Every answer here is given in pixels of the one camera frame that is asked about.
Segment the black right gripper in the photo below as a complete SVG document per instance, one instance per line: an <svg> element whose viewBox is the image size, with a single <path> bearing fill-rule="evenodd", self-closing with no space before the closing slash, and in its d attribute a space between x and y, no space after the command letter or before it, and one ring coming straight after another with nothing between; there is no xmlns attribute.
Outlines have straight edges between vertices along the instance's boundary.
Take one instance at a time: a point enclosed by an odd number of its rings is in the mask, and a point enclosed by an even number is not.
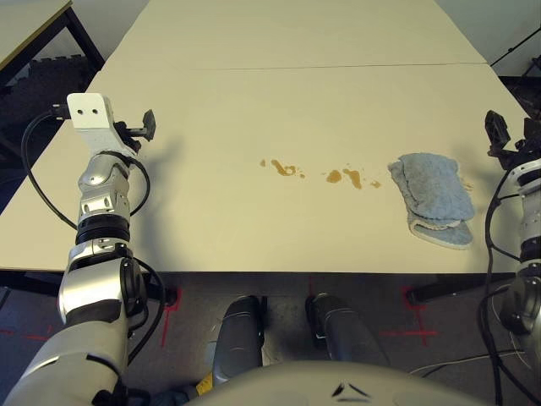
<svg viewBox="0 0 541 406"><path fill-rule="evenodd" d="M491 145L488 156L497 158L503 170L512 170L540 158L541 121L524 118L523 124L524 140L516 143L515 151L496 148L505 147L511 137L500 114L492 110L486 113L484 127Z"/></svg>

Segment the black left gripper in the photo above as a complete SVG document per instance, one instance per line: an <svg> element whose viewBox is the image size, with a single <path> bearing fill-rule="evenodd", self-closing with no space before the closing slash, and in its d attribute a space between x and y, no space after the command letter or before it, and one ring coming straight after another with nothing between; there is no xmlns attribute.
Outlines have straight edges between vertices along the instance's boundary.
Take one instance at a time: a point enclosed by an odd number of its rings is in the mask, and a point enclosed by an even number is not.
<svg viewBox="0 0 541 406"><path fill-rule="evenodd" d="M128 128L124 121L115 122L113 124L121 141L132 151L138 151L141 148L141 143L138 141L138 138L145 138L148 141L154 139L156 119L151 109L144 113L142 122L143 128Z"/></svg>

